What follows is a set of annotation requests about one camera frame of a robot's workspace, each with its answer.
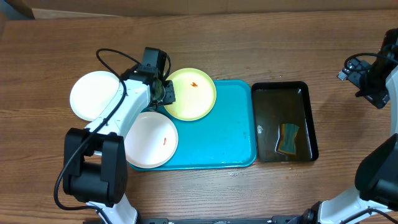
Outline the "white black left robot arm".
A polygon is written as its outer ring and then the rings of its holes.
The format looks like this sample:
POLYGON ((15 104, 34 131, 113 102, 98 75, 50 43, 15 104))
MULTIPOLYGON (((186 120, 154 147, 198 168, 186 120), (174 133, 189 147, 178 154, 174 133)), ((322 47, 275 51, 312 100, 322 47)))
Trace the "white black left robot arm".
POLYGON ((92 209, 104 223, 136 223, 137 210, 129 203, 124 140, 144 109, 174 101, 172 83, 165 80, 164 64, 143 63, 122 75, 95 71, 73 86, 70 104, 89 124, 71 128, 65 136, 63 169, 54 187, 54 200, 62 188, 92 209))

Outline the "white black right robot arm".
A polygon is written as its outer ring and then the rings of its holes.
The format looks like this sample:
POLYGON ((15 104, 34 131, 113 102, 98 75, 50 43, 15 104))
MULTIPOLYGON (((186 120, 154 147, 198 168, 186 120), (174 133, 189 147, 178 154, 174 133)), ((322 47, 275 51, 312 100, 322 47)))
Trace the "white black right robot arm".
POLYGON ((375 213, 397 223, 387 214, 397 211, 397 57, 373 54, 377 59, 371 68, 348 66, 348 62, 356 57, 371 55, 352 55, 346 59, 345 68, 340 73, 349 70, 350 73, 345 75, 348 78, 355 72, 365 71, 366 78, 372 83, 381 79, 384 86, 376 87, 373 92, 386 90, 391 101, 390 137, 360 163, 353 187, 331 200, 317 202, 290 223, 359 223, 375 213))

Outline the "cream white plate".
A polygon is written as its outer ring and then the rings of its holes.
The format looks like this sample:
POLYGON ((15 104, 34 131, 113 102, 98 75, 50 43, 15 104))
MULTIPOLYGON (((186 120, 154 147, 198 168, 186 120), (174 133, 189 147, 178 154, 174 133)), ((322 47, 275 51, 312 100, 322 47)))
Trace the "cream white plate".
POLYGON ((85 121, 94 121, 119 89, 119 78, 111 72, 94 71, 83 75, 70 92, 72 111, 85 121))

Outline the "yellow green plate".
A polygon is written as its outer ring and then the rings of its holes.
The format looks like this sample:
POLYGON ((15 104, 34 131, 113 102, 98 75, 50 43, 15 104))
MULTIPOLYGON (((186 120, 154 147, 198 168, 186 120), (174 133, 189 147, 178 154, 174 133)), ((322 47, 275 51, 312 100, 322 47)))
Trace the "yellow green plate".
POLYGON ((174 86, 175 101, 165 105, 165 110, 174 118, 194 121, 206 116, 215 105, 216 87, 203 71, 182 68, 173 72, 167 80, 174 86))

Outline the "green yellow sponge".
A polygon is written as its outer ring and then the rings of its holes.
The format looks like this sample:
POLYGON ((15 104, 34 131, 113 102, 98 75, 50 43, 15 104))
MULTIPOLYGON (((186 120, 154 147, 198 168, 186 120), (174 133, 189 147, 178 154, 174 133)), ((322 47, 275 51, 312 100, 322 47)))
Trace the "green yellow sponge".
POLYGON ((278 140, 275 151, 280 154, 296 155, 295 139, 299 127, 292 123, 283 123, 279 126, 278 140))

